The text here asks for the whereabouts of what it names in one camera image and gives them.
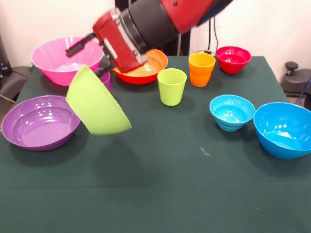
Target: green cup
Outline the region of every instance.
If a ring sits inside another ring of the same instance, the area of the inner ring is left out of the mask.
[[[181,102],[187,75],[179,69],[164,69],[157,75],[161,102],[176,106]]]

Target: plastic cup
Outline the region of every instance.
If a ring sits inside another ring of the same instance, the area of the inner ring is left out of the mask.
[[[207,85],[214,70],[216,59],[207,53],[195,53],[188,59],[190,80],[192,85],[204,87]]]
[[[179,69],[164,69],[158,76],[161,102],[167,106],[176,106],[181,102],[187,75]]]
[[[111,92],[111,75],[109,72],[105,73],[99,78],[106,88]]]

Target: black cylinder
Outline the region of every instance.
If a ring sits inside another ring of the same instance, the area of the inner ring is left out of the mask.
[[[138,0],[129,7],[129,13],[150,48],[162,46],[179,35],[160,0]]]

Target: red robot arm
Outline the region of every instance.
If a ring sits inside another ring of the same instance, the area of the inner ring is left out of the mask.
[[[147,61],[147,51],[208,21],[232,1],[138,0],[123,12],[115,8],[104,13],[90,35],[66,50],[67,56],[97,37],[111,65],[129,72]]]

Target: light blue bowl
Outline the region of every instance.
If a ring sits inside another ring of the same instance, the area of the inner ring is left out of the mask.
[[[226,131],[236,131],[247,124],[255,114],[253,104],[241,96],[221,95],[209,105],[216,123]]]
[[[296,159],[311,153],[311,111],[274,102],[261,106],[254,125],[259,142],[269,154],[280,159]]]

